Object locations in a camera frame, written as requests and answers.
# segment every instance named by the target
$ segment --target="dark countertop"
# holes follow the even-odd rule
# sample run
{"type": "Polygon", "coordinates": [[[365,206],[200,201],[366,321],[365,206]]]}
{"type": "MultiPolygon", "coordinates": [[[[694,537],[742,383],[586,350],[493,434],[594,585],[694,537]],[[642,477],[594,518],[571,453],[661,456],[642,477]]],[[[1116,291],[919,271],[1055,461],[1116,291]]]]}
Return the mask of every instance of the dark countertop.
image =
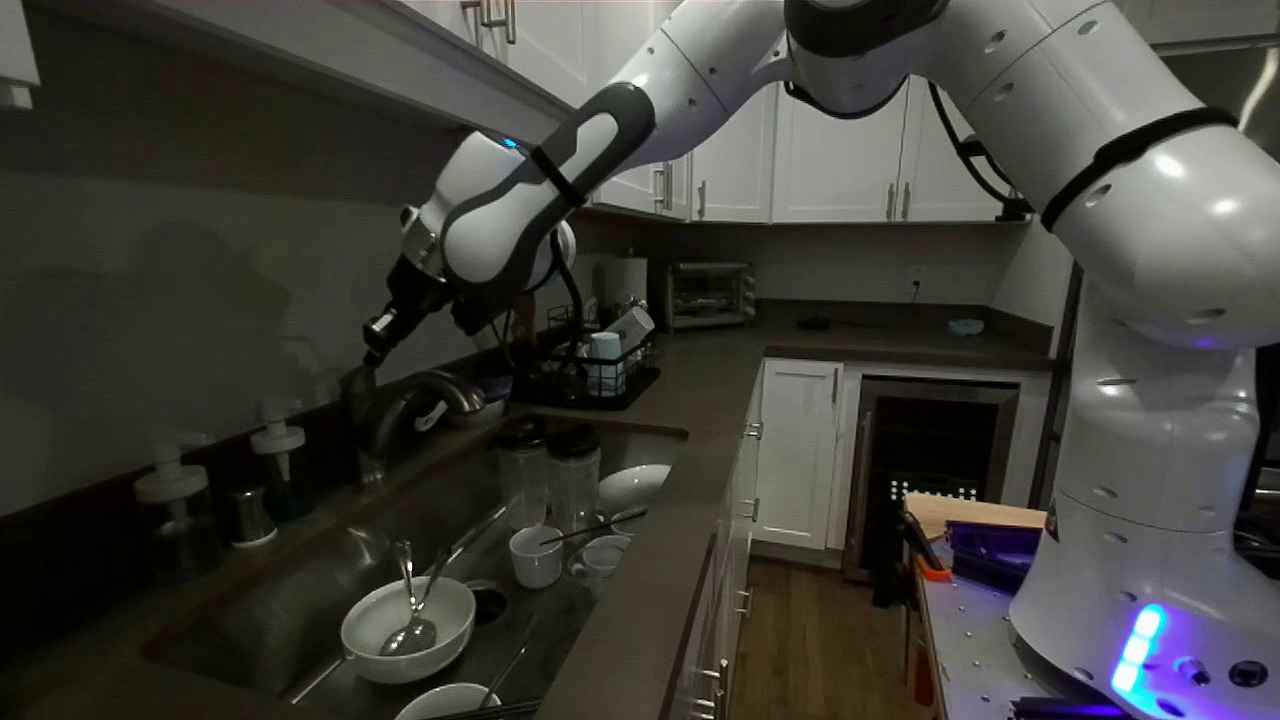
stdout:
{"type": "MultiPolygon", "coordinates": [[[[1042,351],[997,329],[975,340],[955,340],[934,318],[840,318],[827,332],[801,332],[795,318],[764,311],[751,329],[672,332],[656,351],[663,377],[626,414],[594,414],[590,420],[675,427],[688,445],[606,598],[558,668],[538,713],[548,720],[663,716],[764,356],[1047,374],[1042,351]]],[[[414,466],[434,466],[440,456],[481,445],[481,436],[482,434],[449,434],[414,466]]],[[[102,616],[69,646],[44,650],[7,676],[17,688],[11,716],[320,716],[146,666],[140,650],[186,610],[250,585],[271,573],[278,558],[380,502],[387,502],[384,487],[336,491],[320,511],[285,530],[277,547],[234,558],[183,588],[146,593],[140,606],[102,616]]]]}

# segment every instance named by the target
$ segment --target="soap dispenser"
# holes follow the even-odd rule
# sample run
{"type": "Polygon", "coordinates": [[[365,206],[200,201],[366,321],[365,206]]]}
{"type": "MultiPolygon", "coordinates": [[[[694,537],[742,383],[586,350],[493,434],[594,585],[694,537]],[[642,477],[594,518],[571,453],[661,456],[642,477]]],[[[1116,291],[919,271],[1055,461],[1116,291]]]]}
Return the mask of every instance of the soap dispenser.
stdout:
{"type": "Polygon", "coordinates": [[[316,507],[316,491],[304,472],[304,445],[306,434],[288,424],[288,399],[263,404],[263,434],[255,434],[246,445],[260,456],[263,480],[266,480],[266,507],[277,522],[294,522],[316,507]]]}
{"type": "Polygon", "coordinates": [[[133,486],[156,581],[200,578],[216,568],[224,552],[213,522],[209,472],[178,456],[186,445],[200,445],[200,436],[156,440],[156,472],[133,486]]]}

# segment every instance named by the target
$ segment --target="kitchen sink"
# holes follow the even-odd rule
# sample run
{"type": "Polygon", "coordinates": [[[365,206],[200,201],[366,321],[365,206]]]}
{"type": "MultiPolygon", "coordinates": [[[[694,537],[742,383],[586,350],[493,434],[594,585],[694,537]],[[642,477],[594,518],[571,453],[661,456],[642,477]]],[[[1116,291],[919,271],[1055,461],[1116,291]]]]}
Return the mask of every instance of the kitchen sink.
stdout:
{"type": "MultiPolygon", "coordinates": [[[[672,466],[682,445],[680,434],[615,424],[594,424],[594,436],[599,477],[626,466],[672,466]]],[[[538,511],[521,487],[502,487],[482,445],[384,491],[387,502],[376,507],[158,631],[143,655],[278,706],[358,720],[395,716],[411,696],[449,681],[488,686],[521,661],[498,686],[502,716],[535,716],[606,585],[590,588],[576,568],[538,593],[517,585],[509,537],[538,511]],[[440,547],[450,547],[444,578],[471,585],[477,631],[450,668],[392,688],[352,671],[340,650],[340,621],[365,593],[395,581],[387,543],[404,537],[418,568],[440,547]]]]}

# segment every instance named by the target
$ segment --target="robotic arm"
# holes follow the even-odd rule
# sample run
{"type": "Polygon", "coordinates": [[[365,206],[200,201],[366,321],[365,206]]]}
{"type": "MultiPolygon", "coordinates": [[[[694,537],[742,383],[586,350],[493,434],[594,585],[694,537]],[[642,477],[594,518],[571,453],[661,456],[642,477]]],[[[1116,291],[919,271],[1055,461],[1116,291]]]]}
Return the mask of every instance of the robotic arm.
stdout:
{"type": "Polygon", "coordinates": [[[682,155],[760,86],[866,118],[953,91],[1086,271],[1055,526],[1010,606],[1042,661],[1153,720],[1266,720],[1280,598],[1233,552],[1280,340],[1280,170],[1198,107],[1107,0],[682,0],[535,154],[471,138],[411,214],[366,363],[422,311],[482,329],[612,172],[682,155]]]}

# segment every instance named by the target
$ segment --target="faucet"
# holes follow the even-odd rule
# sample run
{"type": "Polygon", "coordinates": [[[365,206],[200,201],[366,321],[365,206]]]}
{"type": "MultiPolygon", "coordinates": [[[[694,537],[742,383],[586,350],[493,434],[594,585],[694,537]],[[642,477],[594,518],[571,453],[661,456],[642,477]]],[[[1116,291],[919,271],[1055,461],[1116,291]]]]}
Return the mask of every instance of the faucet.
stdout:
{"type": "Polygon", "coordinates": [[[358,486],[373,487],[387,477],[395,436],[428,436],[444,416],[471,416],[482,408],[482,392],[455,374],[414,374],[376,392],[373,363],[358,363],[344,377],[344,404],[358,453],[358,486]]]}

